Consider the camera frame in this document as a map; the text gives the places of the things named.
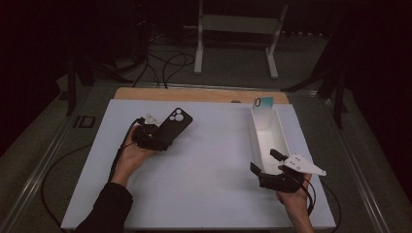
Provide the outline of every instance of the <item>white table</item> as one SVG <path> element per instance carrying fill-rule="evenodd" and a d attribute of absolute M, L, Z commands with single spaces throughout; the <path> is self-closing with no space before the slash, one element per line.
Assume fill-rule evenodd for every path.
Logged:
<path fill-rule="evenodd" d="M 273 190 L 249 170 L 249 104 L 112 100 L 62 222 L 75 228 L 108 179 L 116 151 L 136 117 L 166 118 L 176 107 L 193 123 L 168 151 L 150 157 L 131 177 L 134 196 L 125 227 L 132 229 L 273 229 L 292 227 Z M 278 105 L 292 150 L 311 160 L 292 105 Z M 315 227 L 335 225 L 319 178 L 313 176 Z"/>

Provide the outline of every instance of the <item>black sleeve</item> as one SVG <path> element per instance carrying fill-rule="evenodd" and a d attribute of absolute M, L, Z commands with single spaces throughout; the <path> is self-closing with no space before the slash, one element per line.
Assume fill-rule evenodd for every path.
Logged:
<path fill-rule="evenodd" d="M 93 210 L 75 232 L 122 233 L 132 203 L 132 196 L 125 187 L 117 183 L 106 183 L 93 205 Z"/>

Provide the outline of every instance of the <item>table leg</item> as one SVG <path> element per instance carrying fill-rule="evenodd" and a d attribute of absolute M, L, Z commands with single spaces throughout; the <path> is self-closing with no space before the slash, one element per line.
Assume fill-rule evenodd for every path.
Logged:
<path fill-rule="evenodd" d="M 194 60 L 194 74 L 200 75 L 202 73 L 203 63 L 203 0 L 199 0 L 199 18 L 197 25 L 197 50 Z"/>
<path fill-rule="evenodd" d="M 279 15 L 278 24 L 276 26 L 275 33 L 273 34 L 273 41 L 269 48 L 266 48 L 266 58 L 267 64 L 269 66 L 270 78 L 276 80 L 279 78 L 278 70 L 276 68 L 275 59 L 273 58 L 273 51 L 275 50 L 276 44 L 278 43 L 279 36 L 282 31 L 283 21 L 285 19 L 286 11 L 288 10 L 288 5 L 284 5 L 282 12 Z"/>

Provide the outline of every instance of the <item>wire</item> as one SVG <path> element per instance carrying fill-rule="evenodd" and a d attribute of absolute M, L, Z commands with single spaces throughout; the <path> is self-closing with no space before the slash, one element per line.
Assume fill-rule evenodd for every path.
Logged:
<path fill-rule="evenodd" d="M 313 190 L 313 206 L 315 206 L 315 204 L 316 204 L 316 191 L 315 191 L 315 187 L 313 187 L 313 185 L 312 185 L 308 180 L 306 180 L 306 179 L 303 179 L 303 180 L 307 181 L 307 182 L 309 183 L 309 185 L 312 187 L 312 190 Z"/>
<path fill-rule="evenodd" d="M 284 174 L 287 175 L 288 178 L 290 178 L 292 181 L 299 184 L 300 188 L 306 193 L 307 197 L 309 198 L 308 215 L 310 216 L 310 214 L 312 214 L 313 209 L 315 208 L 315 202 L 313 201 L 312 195 L 309 193 L 308 189 L 303 185 L 303 183 L 300 183 L 296 178 L 289 175 L 288 173 L 284 173 Z M 315 188 L 313 189 L 313 191 L 314 191 L 314 196 L 315 196 L 315 201 L 316 201 Z"/>
<path fill-rule="evenodd" d="M 161 33 L 161 34 L 159 34 L 159 35 L 157 35 L 157 36 L 154 36 L 154 37 L 150 40 L 149 45 L 151 45 L 151 44 L 153 44 L 153 43 L 155 43 L 155 44 L 162 44 L 162 43 L 157 42 L 156 39 L 158 39 L 158 38 L 160 38 L 160 37 L 162 37 L 162 36 L 165 36 L 165 35 L 166 35 L 165 33 Z"/>
<path fill-rule="evenodd" d="M 148 66 L 149 66 L 149 68 L 151 68 L 152 69 L 152 72 L 154 73 L 154 82 L 156 83 L 156 88 L 159 88 L 160 87 L 160 80 L 159 80 L 159 78 L 158 78 L 158 76 L 157 76 L 157 73 L 155 72 L 155 68 L 152 66 L 152 65 L 150 65 L 150 64 L 148 64 Z"/>
<path fill-rule="evenodd" d="M 332 191 L 332 189 L 331 189 L 326 183 L 324 183 L 323 181 L 321 181 L 321 183 L 322 183 L 322 184 L 327 188 L 327 190 L 332 194 L 333 198 L 336 200 L 337 208 L 338 208 L 338 210 L 339 210 L 339 218 L 338 218 L 338 220 L 337 220 L 336 227 L 330 232 L 330 233 L 333 233 L 333 232 L 336 232 L 336 230 L 339 228 L 340 223 L 341 223 L 341 221 L 342 221 L 342 208 L 341 208 L 341 206 L 340 206 L 340 203 L 339 203 L 339 200 L 337 199 L 336 194 Z"/>
<path fill-rule="evenodd" d="M 158 40 L 158 39 L 161 38 L 161 37 L 166 37 L 166 34 L 165 34 L 165 33 L 162 33 L 162 34 L 154 37 L 153 43 L 154 43 L 154 44 L 160 44 L 160 45 L 170 45 L 170 44 L 173 44 L 174 42 L 177 41 L 177 40 L 174 39 L 174 38 L 166 38 L 166 41 L 160 41 L 160 40 Z"/>
<path fill-rule="evenodd" d="M 156 56 L 156 55 L 148 52 L 148 55 L 150 55 L 150 56 L 152 56 L 152 57 L 154 57 L 154 58 L 156 58 L 156 59 L 159 59 L 159 60 L 165 62 L 164 66 L 163 66 L 163 70 L 162 70 L 162 80 L 163 80 L 164 87 L 165 87 L 165 88 L 168 88 L 167 83 L 169 82 L 170 78 L 172 78 L 172 76 L 174 76 L 176 73 L 178 73 L 179 71 L 181 71 L 185 66 L 191 65 L 191 64 L 194 62 L 194 56 L 192 56 L 192 55 L 190 55 L 190 54 L 182 53 L 182 52 L 179 52 L 179 51 L 176 51 L 176 50 L 158 50 L 158 51 L 175 51 L 175 52 L 178 53 L 178 54 L 172 55 L 172 56 L 169 57 L 167 60 L 165 60 L 165 59 L 163 59 L 163 58 L 161 58 L 161 57 L 158 57 L 158 56 Z M 171 62 L 171 60 L 173 60 L 173 59 L 175 59 L 176 57 L 179 57 L 179 56 L 182 56 L 182 57 L 184 58 L 185 61 L 184 61 L 183 63 L 178 64 L 178 63 L 173 63 L 173 62 Z M 171 75 L 169 75 L 169 76 L 166 78 L 166 76 L 165 76 L 165 71 L 166 71 L 166 67 L 167 67 L 168 65 L 179 66 L 179 69 L 176 70 L 175 72 L 173 72 Z"/>
<path fill-rule="evenodd" d="M 49 168 L 48 172 L 47 172 L 46 175 L 45 175 L 45 178 L 44 178 L 43 181 L 42 181 L 41 187 L 40 187 L 40 196 L 41 196 L 41 198 L 42 198 L 43 206 L 45 207 L 45 209 L 46 209 L 47 213 L 49 214 L 49 216 L 51 217 L 51 219 L 54 221 L 54 223 L 57 225 L 57 227 L 58 227 L 63 233 L 67 233 L 67 231 L 64 230 L 64 229 L 62 229 L 62 228 L 60 228 L 60 225 L 61 225 L 60 221 L 59 221 L 59 220 L 57 219 L 57 217 L 52 213 L 51 209 L 49 208 L 49 206 L 48 206 L 48 204 L 47 204 L 47 202 L 46 202 L 46 197 L 45 197 L 45 183 L 46 183 L 46 180 L 47 180 L 47 178 L 48 178 L 48 176 L 49 176 L 49 173 L 51 172 L 52 168 L 53 168 L 55 165 L 57 165 L 61 160 L 63 160 L 63 158 L 68 157 L 68 156 L 74 154 L 75 152 L 78 152 L 78 151 L 80 151 L 80 150 L 84 150 L 84 149 L 89 148 L 89 147 L 91 147 L 91 144 L 85 145 L 85 146 L 83 146 L 83 147 L 81 147 L 81 148 L 78 148 L 78 149 L 72 150 L 72 151 L 70 151 L 70 152 L 68 152 L 68 153 L 65 153 L 63 156 L 61 156 L 59 159 L 57 159 L 57 160 L 51 165 L 51 167 Z"/>
<path fill-rule="evenodd" d="M 136 80 L 133 82 L 133 86 L 135 87 L 137 82 L 139 82 L 139 80 L 143 77 L 143 75 L 145 74 L 146 70 L 148 69 L 149 66 L 149 58 L 146 55 L 144 62 L 146 63 L 145 68 L 143 69 L 143 71 L 140 73 L 140 75 L 136 78 Z"/>
<path fill-rule="evenodd" d="M 130 133 L 131 129 L 133 128 L 133 126 L 137 123 L 137 120 L 138 120 L 138 118 L 135 119 L 135 120 L 133 120 L 133 122 L 130 124 L 130 127 L 129 127 L 128 130 L 127 130 L 127 133 L 126 133 L 126 135 L 124 136 L 123 142 L 121 142 L 121 146 L 120 146 L 120 148 L 118 149 L 118 153 L 116 154 L 115 159 L 113 160 L 113 163 L 112 163 L 112 167 L 110 168 L 110 175 L 109 175 L 109 180 L 108 180 L 108 182 L 112 180 L 112 177 L 113 177 L 113 175 L 115 174 L 116 167 L 118 166 L 118 161 L 119 161 L 121 152 L 122 152 L 125 148 L 127 148 L 128 146 L 130 146 L 130 145 L 133 144 L 133 143 L 130 143 L 130 144 L 126 145 L 126 146 L 124 145 L 124 143 L 125 143 L 126 140 L 127 140 L 127 136 L 129 135 L 129 133 Z"/>

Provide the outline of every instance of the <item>dark background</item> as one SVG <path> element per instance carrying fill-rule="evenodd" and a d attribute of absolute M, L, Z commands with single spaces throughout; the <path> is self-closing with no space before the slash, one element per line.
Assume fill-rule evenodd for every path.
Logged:
<path fill-rule="evenodd" d="M 147 29 L 124 18 L 129 1 L 117 1 L 118 12 L 107 12 L 108 1 L 3 1 L 0 6 L 1 128 L 0 154 L 58 96 L 55 81 L 67 72 L 73 48 L 94 59 L 111 63 L 131 43 L 144 52 Z M 183 39 L 183 25 L 197 24 L 197 1 L 133 1 L 133 22 L 155 25 Z M 274 1 L 205 1 L 205 12 L 268 17 Z M 283 30 L 286 35 L 311 33 L 329 37 L 317 69 L 339 62 L 347 77 L 346 87 L 387 156 L 403 189 L 411 199 L 412 142 L 410 5 L 395 1 L 316 1 L 290 4 Z M 105 31 L 119 29 L 107 21 L 125 25 L 118 37 Z"/>

